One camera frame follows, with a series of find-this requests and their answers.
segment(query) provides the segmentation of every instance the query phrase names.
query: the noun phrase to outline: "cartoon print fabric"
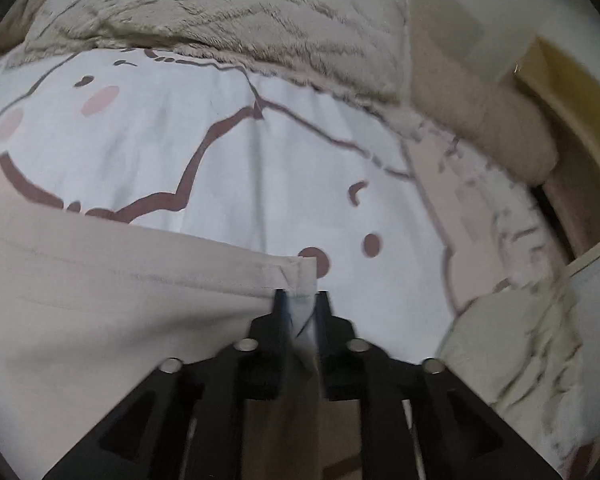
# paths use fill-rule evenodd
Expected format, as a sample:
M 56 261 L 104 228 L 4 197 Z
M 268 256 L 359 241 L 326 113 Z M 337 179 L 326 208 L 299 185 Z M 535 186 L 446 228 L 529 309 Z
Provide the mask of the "cartoon print fabric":
M 417 362 L 472 301 L 551 278 L 553 256 L 524 190 L 414 117 L 400 142 L 362 110 L 238 66 L 93 50 L 0 73 L 0 190 L 315 257 L 336 314 Z

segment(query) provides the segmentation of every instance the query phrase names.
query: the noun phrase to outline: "metal pin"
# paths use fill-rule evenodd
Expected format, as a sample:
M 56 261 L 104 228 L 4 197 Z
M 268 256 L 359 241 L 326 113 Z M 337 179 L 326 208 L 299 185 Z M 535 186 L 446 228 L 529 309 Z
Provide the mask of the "metal pin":
M 160 371 L 166 374 L 174 374 L 179 372 L 182 368 L 182 361 L 180 359 L 176 359 L 175 357 L 170 357 L 162 362 L 160 365 Z
M 433 359 L 433 358 L 429 358 L 429 359 L 424 359 L 424 361 L 422 362 L 422 369 L 427 374 L 439 374 L 440 372 L 444 372 L 446 367 L 442 361 L 439 361 L 439 360 Z
M 258 342 L 255 339 L 246 337 L 234 343 L 234 348 L 240 352 L 251 352 L 258 347 Z
M 367 343 L 364 339 L 351 339 L 347 341 L 347 348 L 352 352 L 366 352 L 371 348 L 371 345 Z

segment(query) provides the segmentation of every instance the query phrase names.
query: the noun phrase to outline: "round metal bolt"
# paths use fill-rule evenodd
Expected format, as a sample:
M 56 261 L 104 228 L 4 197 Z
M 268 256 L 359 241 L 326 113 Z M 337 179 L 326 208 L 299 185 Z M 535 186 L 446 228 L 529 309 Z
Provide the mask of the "round metal bolt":
M 160 365 L 160 371 L 166 374 L 174 374 L 179 372 L 182 368 L 182 361 L 180 359 L 176 359 L 175 357 L 170 357 L 162 362 Z
M 351 339 L 347 341 L 347 348 L 352 352 L 359 353 L 366 352 L 371 346 L 364 339 Z
M 446 367 L 442 361 L 429 358 L 424 359 L 422 362 L 422 369 L 426 371 L 427 374 L 439 374 L 440 372 L 444 372 Z
M 234 348 L 240 352 L 251 352 L 258 347 L 258 342 L 255 339 L 249 337 L 240 339 L 234 343 Z

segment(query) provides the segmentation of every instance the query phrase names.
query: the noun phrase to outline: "cartoon eyebrow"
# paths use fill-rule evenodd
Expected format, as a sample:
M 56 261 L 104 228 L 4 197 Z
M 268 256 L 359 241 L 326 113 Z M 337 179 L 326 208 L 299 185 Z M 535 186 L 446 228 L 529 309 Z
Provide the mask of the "cartoon eyebrow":
M 137 66 L 135 63 L 129 63 L 126 59 L 119 59 L 113 64 L 113 66 L 120 66 L 120 65 Z
M 87 86 L 91 81 L 93 81 L 93 79 L 94 77 L 92 75 L 83 76 L 83 78 L 80 79 L 80 81 L 78 81 L 74 87 L 80 88 L 81 86 Z
M 357 193 L 361 189 L 365 189 L 365 187 L 368 185 L 369 183 L 366 180 L 361 180 L 360 182 L 356 182 L 355 184 L 349 186 L 349 201 L 351 202 L 352 206 L 358 207 L 360 205 L 360 200 L 358 200 Z

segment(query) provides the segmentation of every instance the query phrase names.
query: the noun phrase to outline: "pink blush spot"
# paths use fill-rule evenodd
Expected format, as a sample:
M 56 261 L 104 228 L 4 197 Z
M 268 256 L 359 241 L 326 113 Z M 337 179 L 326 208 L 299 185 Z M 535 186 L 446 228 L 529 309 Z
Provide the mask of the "pink blush spot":
M 88 117 L 101 112 L 109 106 L 120 93 L 118 86 L 105 86 L 102 90 L 97 91 L 94 95 L 87 99 L 87 102 L 82 106 L 82 114 Z
M 9 110 L 0 121 L 0 142 L 6 142 L 20 126 L 24 111 L 22 108 Z

